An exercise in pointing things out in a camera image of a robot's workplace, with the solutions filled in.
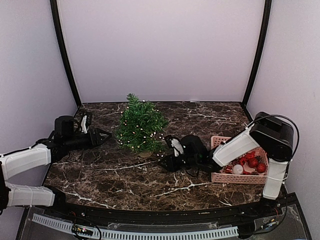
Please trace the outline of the small green christmas tree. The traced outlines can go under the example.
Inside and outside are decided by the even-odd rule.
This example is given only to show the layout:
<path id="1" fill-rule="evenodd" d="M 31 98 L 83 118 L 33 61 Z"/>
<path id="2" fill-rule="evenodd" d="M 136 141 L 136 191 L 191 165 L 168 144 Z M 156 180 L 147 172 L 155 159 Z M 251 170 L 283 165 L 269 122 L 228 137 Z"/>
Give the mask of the small green christmas tree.
<path id="1" fill-rule="evenodd" d="M 161 133 L 168 120 L 155 103 L 139 99 L 133 93 L 120 114 L 115 138 L 119 147 L 135 154 L 156 153 L 164 150 Z"/>

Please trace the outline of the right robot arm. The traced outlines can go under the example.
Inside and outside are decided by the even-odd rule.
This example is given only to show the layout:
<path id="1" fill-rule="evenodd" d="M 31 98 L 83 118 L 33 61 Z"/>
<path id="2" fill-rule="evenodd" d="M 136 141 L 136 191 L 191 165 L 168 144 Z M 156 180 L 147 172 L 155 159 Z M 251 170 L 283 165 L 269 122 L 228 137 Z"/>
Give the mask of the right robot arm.
<path id="1" fill-rule="evenodd" d="M 167 135 L 164 140 L 173 154 L 164 156 L 158 165 L 168 172 L 182 168 L 198 168 L 206 173 L 216 173 L 233 160 L 256 148 L 262 148 L 268 157 L 263 200 L 255 205 L 255 213 L 266 217 L 275 208 L 281 186 L 286 180 L 288 168 L 299 145 L 300 132 L 293 120 L 278 115 L 259 112 L 254 120 L 238 135 L 214 147 L 212 150 L 193 134 L 178 139 Z"/>

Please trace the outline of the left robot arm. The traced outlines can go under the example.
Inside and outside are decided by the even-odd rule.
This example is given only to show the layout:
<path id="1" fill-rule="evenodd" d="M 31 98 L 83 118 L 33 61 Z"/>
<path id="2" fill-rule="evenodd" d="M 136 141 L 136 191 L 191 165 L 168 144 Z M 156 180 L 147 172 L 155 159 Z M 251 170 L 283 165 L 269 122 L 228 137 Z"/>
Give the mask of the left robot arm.
<path id="1" fill-rule="evenodd" d="M 60 218 L 71 213 L 66 195 L 51 186 L 28 186 L 9 182 L 12 177 L 28 170 L 49 166 L 62 160 L 70 152 L 101 146 L 112 137 L 110 132 L 92 128 L 92 114 L 85 113 L 81 121 L 63 115 L 55 119 L 54 130 L 48 138 L 36 141 L 24 149 L 0 156 L 0 209 L 23 206 L 45 206 Z"/>

